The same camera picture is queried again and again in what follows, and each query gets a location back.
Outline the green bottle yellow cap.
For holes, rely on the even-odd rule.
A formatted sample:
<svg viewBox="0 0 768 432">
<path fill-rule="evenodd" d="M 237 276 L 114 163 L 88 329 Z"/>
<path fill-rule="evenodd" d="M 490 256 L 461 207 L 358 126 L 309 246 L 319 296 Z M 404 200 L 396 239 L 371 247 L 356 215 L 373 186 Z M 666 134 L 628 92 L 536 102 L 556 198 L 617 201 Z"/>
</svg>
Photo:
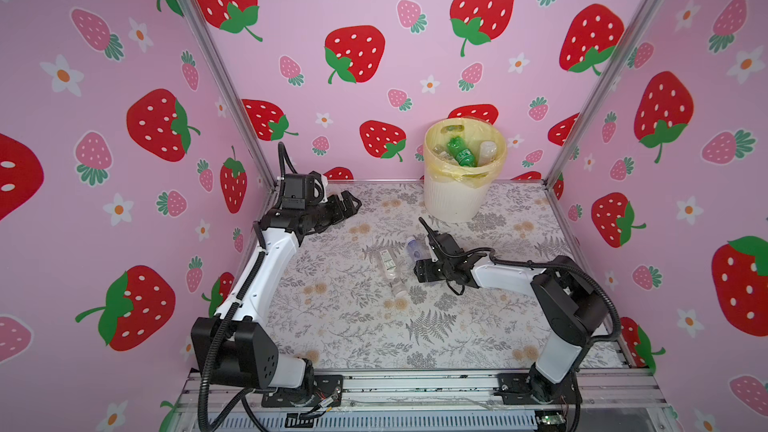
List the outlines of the green bottle yellow cap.
<svg viewBox="0 0 768 432">
<path fill-rule="evenodd" d="M 477 159 L 462 136 L 452 137 L 446 144 L 450 156 L 462 167 L 476 167 Z"/>
</svg>

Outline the clear bottle red cap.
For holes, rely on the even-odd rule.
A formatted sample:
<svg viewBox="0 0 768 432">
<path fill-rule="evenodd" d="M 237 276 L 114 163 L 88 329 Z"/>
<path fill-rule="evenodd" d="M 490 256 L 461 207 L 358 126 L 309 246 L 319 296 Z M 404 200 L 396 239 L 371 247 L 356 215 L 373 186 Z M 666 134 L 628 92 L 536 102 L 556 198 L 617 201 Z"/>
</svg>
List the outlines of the clear bottle red cap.
<svg viewBox="0 0 768 432">
<path fill-rule="evenodd" d="M 494 141 L 483 141 L 478 151 L 477 166 L 483 167 L 492 163 L 496 159 L 497 154 L 498 147 Z"/>
</svg>

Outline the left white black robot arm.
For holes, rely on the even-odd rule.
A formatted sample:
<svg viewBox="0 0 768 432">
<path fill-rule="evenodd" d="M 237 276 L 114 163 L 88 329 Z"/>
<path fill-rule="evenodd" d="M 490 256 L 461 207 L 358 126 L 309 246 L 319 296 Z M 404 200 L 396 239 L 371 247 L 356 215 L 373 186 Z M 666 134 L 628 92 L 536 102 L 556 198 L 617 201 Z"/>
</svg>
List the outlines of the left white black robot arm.
<svg viewBox="0 0 768 432">
<path fill-rule="evenodd" d="M 311 360 L 280 353 L 265 329 L 273 296 L 303 240 L 353 217 L 362 206 L 348 191 L 328 193 L 327 183 L 317 172 L 283 177 L 276 203 L 253 224 L 255 248 L 234 288 L 212 316 L 194 323 L 200 430 L 219 429 L 236 405 L 253 418 L 248 397 L 255 393 L 264 395 L 266 405 L 300 408 L 300 421 L 339 405 L 342 376 L 317 377 Z"/>
</svg>

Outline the clear bottle white label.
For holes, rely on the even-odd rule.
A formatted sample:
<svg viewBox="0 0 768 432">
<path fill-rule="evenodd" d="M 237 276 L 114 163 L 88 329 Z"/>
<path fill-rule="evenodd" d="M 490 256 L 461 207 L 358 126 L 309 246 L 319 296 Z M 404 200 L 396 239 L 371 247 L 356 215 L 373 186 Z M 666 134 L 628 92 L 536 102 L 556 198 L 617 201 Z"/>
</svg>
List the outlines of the clear bottle white label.
<svg viewBox="0 0 768 432">
<path fill-rule="evenodd" d="M 381 249 L 378 254 L 381 269 L 390 285 L 393 295 L 396 298 L 404 298 L 407 295 L 407 289 L 402 280 L 394 256 L 388 248 Z"/>
</svg>

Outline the clear bluish bottle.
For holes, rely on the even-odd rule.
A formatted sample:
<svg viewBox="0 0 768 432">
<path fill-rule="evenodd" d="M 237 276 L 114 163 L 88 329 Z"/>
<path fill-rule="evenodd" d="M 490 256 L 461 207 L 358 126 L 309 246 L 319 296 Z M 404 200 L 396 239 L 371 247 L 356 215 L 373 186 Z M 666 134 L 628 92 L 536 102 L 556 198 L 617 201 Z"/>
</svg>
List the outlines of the clear bluish bottle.
<svg viewBox="0 0 768 432">
<path fill-rule="evenodd" d="M 422 243 L 416 237 L 411 237 L 406 244 L 406 251 L 413 262 L 418 262 L 424 258 Z"/>
</svg>

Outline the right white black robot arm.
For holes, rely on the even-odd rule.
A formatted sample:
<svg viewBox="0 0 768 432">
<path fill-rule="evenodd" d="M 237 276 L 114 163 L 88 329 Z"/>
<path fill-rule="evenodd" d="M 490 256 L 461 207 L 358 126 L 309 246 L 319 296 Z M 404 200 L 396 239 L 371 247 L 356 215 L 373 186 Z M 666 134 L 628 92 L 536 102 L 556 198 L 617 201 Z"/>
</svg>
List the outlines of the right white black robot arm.
<svg viewBox="0 0 768 432">
<path fill-rule="evenodd" d="M 499 389 L 550 404 L 568 389 L 576 392 L 576 374 L 594 344 L 621 335 L 621 320 L 613 301 L 598 282 L 568 256 L 549 262 L 499 258 L 490 247 L 464 250 L 454 237 L 426 228 L 431 257 L 419 259 L 414 274 L 420 283 L 444 282 L 456 296 L 468 288 L 500 289 L 537 300 L 550 327 L 543 351 L 522 384 Z"/>
</svg>

